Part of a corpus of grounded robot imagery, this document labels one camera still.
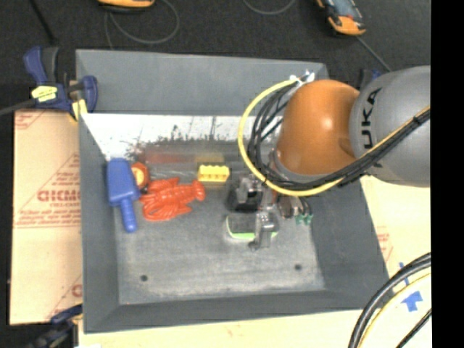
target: orange toy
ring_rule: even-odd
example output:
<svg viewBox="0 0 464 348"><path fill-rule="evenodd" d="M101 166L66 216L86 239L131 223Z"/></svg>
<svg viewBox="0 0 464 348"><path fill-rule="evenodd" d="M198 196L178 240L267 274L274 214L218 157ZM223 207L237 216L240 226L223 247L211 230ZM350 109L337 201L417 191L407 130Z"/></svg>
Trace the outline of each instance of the orange toy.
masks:
<svg viewBox="0 0 464 348"><path fill-rule="evenodd" d="M169 220L191 211L190 201L203 201L206 192L197 180L191 184L179 184L179 178L152 181L147 193L140 197L142 212L147 220Z"/></svg>

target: yellow lego brick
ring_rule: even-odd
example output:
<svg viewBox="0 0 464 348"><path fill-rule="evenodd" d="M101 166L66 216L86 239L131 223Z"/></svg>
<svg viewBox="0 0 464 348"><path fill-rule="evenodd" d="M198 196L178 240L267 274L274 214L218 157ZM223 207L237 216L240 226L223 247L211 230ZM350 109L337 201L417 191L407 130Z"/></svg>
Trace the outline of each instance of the yellow lego brick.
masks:
<svg viewBox="0 0 464 348"><path fill-rule="evenodd" d="M231 174L225 165L200 165L196 177L200 182L223 183Z"/></svg>

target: blue clamp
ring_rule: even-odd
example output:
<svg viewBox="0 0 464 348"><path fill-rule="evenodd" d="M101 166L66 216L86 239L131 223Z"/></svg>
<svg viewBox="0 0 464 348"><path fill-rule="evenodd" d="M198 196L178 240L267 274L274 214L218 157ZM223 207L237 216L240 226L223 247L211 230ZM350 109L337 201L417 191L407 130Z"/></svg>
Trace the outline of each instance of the blue clamp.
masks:
<svg viewBox="0 0 464 348"><path fill-rule="evenodd" d="M55 78L57 53L58 48L55 46L45 49L41 46L34 46L22 58L26 70L37 85L32 91L35 108L61 109L77 118L73 103L84 99L87 111L92 112L98 99L96 78L87 75L72 86L58 83ZM71 99L70 94L74 91L82 92L83 96Z"/></svg>

